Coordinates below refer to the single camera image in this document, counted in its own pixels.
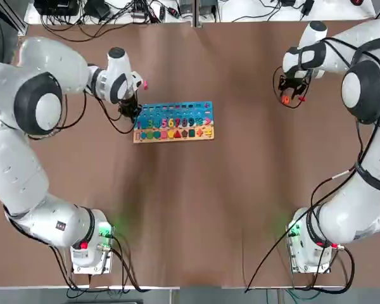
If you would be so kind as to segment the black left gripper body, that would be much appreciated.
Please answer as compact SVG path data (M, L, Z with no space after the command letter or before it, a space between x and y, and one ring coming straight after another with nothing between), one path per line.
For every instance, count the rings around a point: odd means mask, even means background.
M120 112L120 109L135 109L137 105L139 105L137 97L131 96L118 102L118 111Z

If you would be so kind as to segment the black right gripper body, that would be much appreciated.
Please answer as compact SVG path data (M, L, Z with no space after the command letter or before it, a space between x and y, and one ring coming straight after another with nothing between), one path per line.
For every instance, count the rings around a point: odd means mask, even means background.
M302 85L310 82L310 77L307 75L295 75L292 73L284 74L284 81L286 85Z

